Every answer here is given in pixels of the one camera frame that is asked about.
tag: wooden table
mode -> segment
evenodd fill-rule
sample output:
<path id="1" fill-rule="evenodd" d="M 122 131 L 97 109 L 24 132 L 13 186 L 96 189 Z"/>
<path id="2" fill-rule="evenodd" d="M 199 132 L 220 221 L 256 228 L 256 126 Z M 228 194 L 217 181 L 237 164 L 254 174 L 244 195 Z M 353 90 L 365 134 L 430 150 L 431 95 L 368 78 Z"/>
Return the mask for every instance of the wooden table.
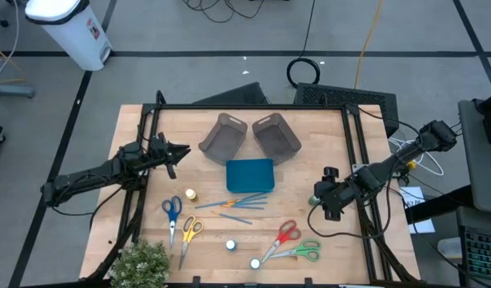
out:
<path id="1" fill-rule="evenodd" d="M 141 106 L 122 106 L 114 140 L 110 149 L 113 156 L 119 146 L 136 138 Z M 381 115 L 378 106 L 363 106 L 376 115 Z M 196 205 L 233 198 L 226 190 L 225 167 L 206 158 L 198 149 L 198 143 L 210 132 L 218 115 L 226 112 L 248 124 L 247 136 L 235 159 L 264 158 L 260 147 L 253 139 L 253 122 L 274 112 L 283 115 L 293 132 L 301 141 L 302 148 L 288 162 L 275 166 L 276 186 L 269 194 L 265 210 L 239 210 L 213 207 L 195 210 Z M 389 157 L 385 129 L 381 120 L 361 114 L 369 159 L 382 161 Z M 355 127 L 351 121 L 355 138 Z M 313 184 L 319 181 L 323 168 L 333 166 L 340 170 L 340 179 L 350 174 L 349 159 L 341 112 L 338 110 L 161 110 L 158 132 L 164 132 L 173 143 L 189 144 L 192 151 L 175 168 L 178 178 L 169 179 L 166 168 L 151 170 L 145 213 L 142 220 L 141 237 L 151 242 L 164 242 L 171 255 L 170 282 L 192 282 L 193 276 L 201 276 L 202 282 L 210 283 L 303 283 L 311 277 L 313 283 L 369 283 L 366 272 L 364 249 L 361 239 L 347 236 L 319 238 L 306 223 L 311 208 L 308 198 L 313 194 Z M 357 159 L 359 149 L 355 141 Z M 392 187 L 397 189 L 396 182 Z M 192 188 L 198 192 L 199 201 L 190 202 L 184 191 Z M 105 199 L 116 186 L 106 187 L 100 192 L 99 202 Z M 108 254 L 116 240 L 122 212 L 124 194 L 107 202 L 94 219 L 82 264 L 81 277 L 87 276 Z M 183 210 L 178 217 L 174 246 L 169 250 L 169 219 L 162 210 L 163 200 L 178 195 L 183 201 Z M 413 244 L 409 236 L 407 221 L 400 197 L 390 194 L 392 219 L 385 233 L 385 240 L 399 261 L 415 277 L 419 278 Z M 381 219 L 386 219 L 385 191 L 378 197 Z M 212 214 L 211 211 L 240 216 L 253 225 L 235 222 Z M 328 222 L 323 211 L 318 209 L 311 219 L 315 229 L 324 234 L 340 231 L 360 234 L 356 206 L 347 206 L 340 222 Z M 205 229 L 189 245 L 182 270 L 178 270 L 182 252 L 182 225 L 187 215 L 194 214 L 205 223 Z M 267 261 L 260 270 L 251 270 L 252 258 L 262 258 L 277 237 L 279 226 L 294 219 L 302 232 L 301 239 L 318 238 L 322 243 L 321 260 L 317 263 L 305 258 L 280 258 Z M 230 253 L 225 243 L 233 239 L 238 250 Z M 297 246 L 301 240 L 287 242 L 277 252 Z M 372 242 L 377 277 L 381 278 L 381 264 L 377 247 Z"/>

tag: scissor blade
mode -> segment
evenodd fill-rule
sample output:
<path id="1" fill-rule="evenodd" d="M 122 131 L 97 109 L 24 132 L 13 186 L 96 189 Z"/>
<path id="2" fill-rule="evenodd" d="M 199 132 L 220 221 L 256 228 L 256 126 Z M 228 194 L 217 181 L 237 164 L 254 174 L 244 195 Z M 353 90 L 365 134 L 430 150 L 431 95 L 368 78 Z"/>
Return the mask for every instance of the scissor blade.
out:
<path id="1" fill-rule="evenodd" d="M 279 257 L 285 257 L 285 256 L 293 256 L 295 254 L 295 252 L 297 252 L 297 251 L 296 250 L 287 250 L 285 252 L 274 254 L 274 255 L 270 256 L 270 258 L 279 258 Z"/>
<path id="2" fill-rule="evenodd" d="M 276 240 L 276 242 L 274 242 L 272 247 L 270 247 L 269 251 L 267 251 L 267 254 L 265 254 L 265 257 L 263 258 L 263 260 L 261 260 L 261 263 L 265 263 L 265 261 L 267 261 L 267 259 L 270 257 L 270 255 L 272 255 L 272 253 L 274 253 L 274 251 L 277 249 L 279 244 L 280 243 L 278 240 Z"/>
<path id="3" fill-rule="evenodd" d="M 174 242 L 174 226 L 176 225 L 175 221 L 171 221 L 169 224 L 169 232 L 170 232 L 170 238 L 169 238 L 169 245 L 170 249 L 173 249 L 173 242 Z"/>
<path id="4" fill-rule="evenodd" d="M 180 258 L 180 266 L 178 267 L 179 270 L 182 269 L 183 262 L 185 261 L 185 255 L 187 254 L 187 247 L 189 247 L 189 243 L 183 242 L 182 257 Z"/>

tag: paper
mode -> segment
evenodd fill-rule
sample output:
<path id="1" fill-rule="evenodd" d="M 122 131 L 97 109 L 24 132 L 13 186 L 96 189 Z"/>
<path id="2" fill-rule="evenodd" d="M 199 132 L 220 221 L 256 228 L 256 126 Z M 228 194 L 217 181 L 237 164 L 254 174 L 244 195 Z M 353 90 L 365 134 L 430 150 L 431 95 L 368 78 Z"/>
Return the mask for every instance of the paper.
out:
<path id="1" fill-rule="evenodd" d="M 402 197 L 404 197 L 404 201 L 409 207 L 425 202 L 420 187 L 400 187 L 400 193 L 402 194 Z M 431 219 L 416 223 L 416 229 L 418 230 L 418 233 L 422 234 L 436 232 Z M 414 231 L 413 224 L 409 225 L 409 232 L 411 234 L 416 233 Z"/>

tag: green plant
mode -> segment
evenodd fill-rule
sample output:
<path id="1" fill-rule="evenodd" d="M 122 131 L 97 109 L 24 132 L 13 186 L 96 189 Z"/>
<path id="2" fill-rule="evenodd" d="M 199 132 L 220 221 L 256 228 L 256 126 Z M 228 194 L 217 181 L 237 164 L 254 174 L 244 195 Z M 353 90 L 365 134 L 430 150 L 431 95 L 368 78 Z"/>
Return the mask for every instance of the green plant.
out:
<path id="1" fill-rule="evenodd" d="M 120 253 L 109 270 L 113 288 L 162 288 L 170 276 L 170 260 L 162 243 L 139 240 Z"/>

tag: concrete floor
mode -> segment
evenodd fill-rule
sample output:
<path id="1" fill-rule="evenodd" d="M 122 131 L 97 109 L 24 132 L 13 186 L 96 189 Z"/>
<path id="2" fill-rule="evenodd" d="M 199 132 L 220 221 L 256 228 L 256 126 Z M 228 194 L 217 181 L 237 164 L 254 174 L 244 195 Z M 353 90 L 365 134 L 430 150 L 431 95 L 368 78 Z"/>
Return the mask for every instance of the concrete floor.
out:
<path id="1" fill-rule="evenodd" d="M 247 14 L 252 14 L 257 5 L 257 2 L 235 2 L 237 9 Z M 91 2 L 100 21 L 110 3 L 110 0 Z M 461 0 L 461 3 L 483 49 L 491 51 L 491 0 Z M 317 0 L 307 50 L 361 50 L 376 5 L 374 0 Z M 252 20 L 235 16 L 226 24 L 215 24 L 200 12 L 188 9 L 182 1 L 118 1 L 107 36 L 116 51 L 300 50 L 310 7 L 310 1 L 266 0 Z M 14 40 L 14 8 L 2 0 L 0 13 L 11 22 L 9 28 L 0 27 L 0 48 L 9 50 Z M 219 4 L 209 14 L 221 19 L 229 11 Z M 7 136 L 7 142 L 0 147 L 0 287 L 10 282 L 38 205 L 39 187 L 50 171 L 84 74 L 68 57 L 53 57 L 48 53 L 31 57 L 27 51 L 60 50 L 40 27 L 28 23 L 21 12 L 18 51 L 23 53 L 14 60 L 35 86 L 37 96 L 0 98 L 0 125 Z M 385 0 L 369 50 L 474 52 L 475 47 L 453 1 Z M 247 59 L 161 54 L 111 58 L 105 69 L 92 73 L 61 173 L 104 161 L 119 106 L 152 102 L 158 89 L 170 103 L 189 103 L 258 81 L 272 102 L 292 102 L 295 91 L 285 78 L 285 67 L 293 57 L 255 54 L 245 52 Z M 478 56 L 452 56 L 368 57 L 363 62 L 359 88 L 395 93 L 400 119 L 416 127 L 435 118 L 455 124 L 457 102 L 487 98 L 491 95 L 491 83 Z M 353 86 L 357 57 L 311 58 L 325 63 L 321 65 L 321 84 Z M 19 73 L 9 66 L 2 79 L 17 76 Z M 296 66 L 293 77 L 300 82 L 311 82 L 313 71 Z M 410 137 L 408 130 L 401 130 Z M 444 177 L 421 170 L 415 175 L 443 191 L 469 182 L 461 141 L 450 152 L 435 157 L 445 170 Z M 426 187 L 423 190 L 425 194 L 436 195 Z M 96 206 L 96 199 L 97 192 L 83 194 L 62 208 L 72 212 L 90 211 Z M 457 236 L 454 225 L 450 225 L 454 218 L 453 214 L 435 218 L 437 232 L 428 238 L 436 243 L 441 238 Z M 63 217 L 48 210 L 22 285 L 77 280 L 89 233 L 88 220 Z M 413 243 L 423 279 L 458 284 L 453 268 L 418 238 Z"/>

